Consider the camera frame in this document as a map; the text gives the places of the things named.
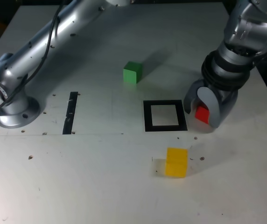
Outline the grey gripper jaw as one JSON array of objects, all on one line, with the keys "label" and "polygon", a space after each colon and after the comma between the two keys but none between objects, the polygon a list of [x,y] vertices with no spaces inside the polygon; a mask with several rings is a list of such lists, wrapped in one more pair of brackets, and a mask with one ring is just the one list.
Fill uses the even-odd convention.
[{"label": "grey gripper jaw", "polygon": [[208,109],[207,105],[204,104],[202,100],[197,95],[197,90],[200,87],[205,87],[205,82],[203,79],[195,81],[189,88],[184,97],[184,111],[187,114],[191,114],[198,106]]},{"label": "grey gripper jaw", "polygon": [[229,92],[222,99],[218,91],[214,93],[208,87],[200,87],[197,90],[197,96],[207,106],[210,112],[208,118],[209,126],[218,128],[234,107],[237,101],[238,91]]}]

